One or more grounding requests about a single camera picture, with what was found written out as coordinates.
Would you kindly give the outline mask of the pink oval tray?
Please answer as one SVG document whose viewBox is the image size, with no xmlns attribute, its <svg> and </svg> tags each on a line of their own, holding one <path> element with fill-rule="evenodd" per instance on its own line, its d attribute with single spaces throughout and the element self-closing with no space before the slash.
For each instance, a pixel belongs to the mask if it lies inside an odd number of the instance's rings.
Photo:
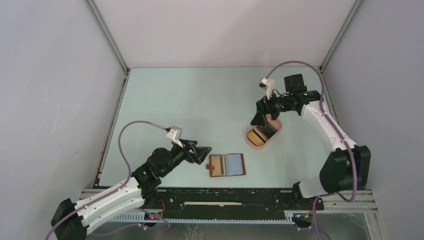
<svg viewBox="0 0 424 240">
<path fill-rule="evenodd" d="M 272 120 L 271 116 L 267 115 L 266 120 L 267 126 L 251 126 L 245 134 L 245 141 L 254 149 L 264 148 L 283 128 L 279 119 Z"/>
</svg>

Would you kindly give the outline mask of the brown leather card holder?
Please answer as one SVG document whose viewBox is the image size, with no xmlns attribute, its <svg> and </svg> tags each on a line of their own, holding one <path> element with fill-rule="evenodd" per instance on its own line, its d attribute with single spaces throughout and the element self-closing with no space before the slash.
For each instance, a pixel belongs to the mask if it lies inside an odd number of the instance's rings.
<svg viewBox="0 0 424 240">
<path fill-rule="evenodd" d="M 212 176 L 213 167 L 211 165 L 212 156 L 223 156 L 225 161 L 225 175 L 222 176 Z M 209 176 L 211 178 L 218 177 L 236 177 L 236 176 L 245 176 L 246 166 L 244 155 L 242 153 L 230 153 L 230 154 L 211 154 L 209 156 L 209 162 L 206 164 L 205 168 L 209 171 Z"/>
</svg>

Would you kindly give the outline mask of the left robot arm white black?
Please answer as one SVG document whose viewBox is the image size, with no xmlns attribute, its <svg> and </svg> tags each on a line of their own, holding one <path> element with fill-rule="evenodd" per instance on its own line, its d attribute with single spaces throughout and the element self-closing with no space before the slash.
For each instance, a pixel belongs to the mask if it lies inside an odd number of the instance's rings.
<svg viewBox="0 0 424 240">
<path fill-rule="evenodd" d="M 162 178 L 184 161 L 201 165 L 212 151 L 210 146 L 198 146 L 195 140 L 181 142 L 173 143 L 171 149 L 156 148 L 145 163 L 112 187 L 76 202 L 63 200 L 50 221 L 52 229 L 46 239 L 55 235 L 58 240 L 84 240 L 120 214 L 156 206 Z"/>
</svg>

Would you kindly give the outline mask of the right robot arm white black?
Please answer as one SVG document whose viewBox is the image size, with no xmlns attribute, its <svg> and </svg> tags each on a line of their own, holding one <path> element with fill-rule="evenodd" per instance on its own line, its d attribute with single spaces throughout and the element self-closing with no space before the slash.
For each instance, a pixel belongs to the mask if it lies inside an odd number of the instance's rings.
<svg viewBox="0 0 424 240">
<path fill-rule="evenodd" d="M 270 127 L 270 121 L 277 120 L 280 113 L 294 111 L 316 129 L 327 153 L 317 177 L 293 185 L 291 204 L 304 209 L 312 197 L 347 190 L 355 197 L 355 191 L 368 182 L 370 149 L 366 145 L 359 146 L 346 135 L 330 115 L 322 95 L 317 90 L 308 90 L 301 74 L 284 78 L 286 92 L 283 94 L 275 89 L 275 82 L 270 78 L 263 78 L 258 85 L 266 94 L 256 102 L 252 126 Z"/>
</svg>

